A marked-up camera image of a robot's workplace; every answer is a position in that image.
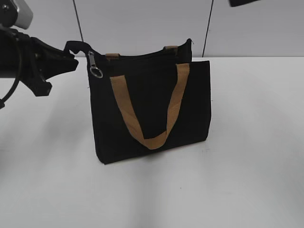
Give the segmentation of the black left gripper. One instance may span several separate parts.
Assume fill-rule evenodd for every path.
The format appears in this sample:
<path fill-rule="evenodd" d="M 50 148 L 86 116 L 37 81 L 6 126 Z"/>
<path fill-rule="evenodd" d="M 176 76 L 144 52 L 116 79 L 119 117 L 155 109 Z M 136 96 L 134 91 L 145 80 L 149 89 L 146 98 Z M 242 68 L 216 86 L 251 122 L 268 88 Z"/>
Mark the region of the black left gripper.
<path fill-rule="evenodd" d="M 77 66 L 78 61 L 69 52 L 16 29 L 0 29 L 0 76 L 15 78 L 20 71 L 20 81 L 36 97 L 50 94 L 48 79 L 73 72 Z"/>

